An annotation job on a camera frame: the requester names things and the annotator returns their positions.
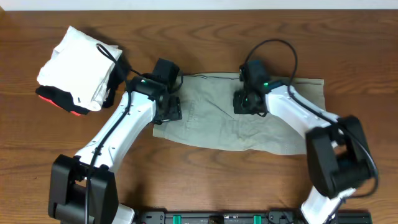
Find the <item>khaki grey shorts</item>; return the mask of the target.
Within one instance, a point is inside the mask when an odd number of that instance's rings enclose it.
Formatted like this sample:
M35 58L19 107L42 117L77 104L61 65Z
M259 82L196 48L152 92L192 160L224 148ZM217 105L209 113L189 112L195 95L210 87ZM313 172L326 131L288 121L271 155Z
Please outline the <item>khaki grey shorts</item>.
M182 119L154 126L153 135L210 149L305 154L304 138L280 118L234 113L233 94L242 87L237 73L184 77L178 91Z

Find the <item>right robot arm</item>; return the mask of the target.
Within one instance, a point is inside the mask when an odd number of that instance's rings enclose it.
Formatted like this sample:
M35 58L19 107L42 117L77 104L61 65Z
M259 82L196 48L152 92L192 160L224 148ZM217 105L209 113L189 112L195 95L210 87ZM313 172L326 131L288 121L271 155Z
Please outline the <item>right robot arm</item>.
M305 140L313 187L300 213L282 214L286 223L371 223L369 213L341 213L366 180L379 179L359 119L339 117L314 105L281 80L244 82L234 92L236 114L268 114L282 119Z

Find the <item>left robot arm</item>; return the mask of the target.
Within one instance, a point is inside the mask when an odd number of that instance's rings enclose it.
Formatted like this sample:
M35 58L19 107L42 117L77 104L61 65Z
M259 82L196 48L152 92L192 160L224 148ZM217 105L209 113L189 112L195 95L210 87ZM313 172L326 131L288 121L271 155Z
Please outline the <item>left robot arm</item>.
M119 203L116 173L139 133L149 124L182 117L175 80L134 77L113 115L73 157L52 164L49 217L61 223L132 223L135 211Z

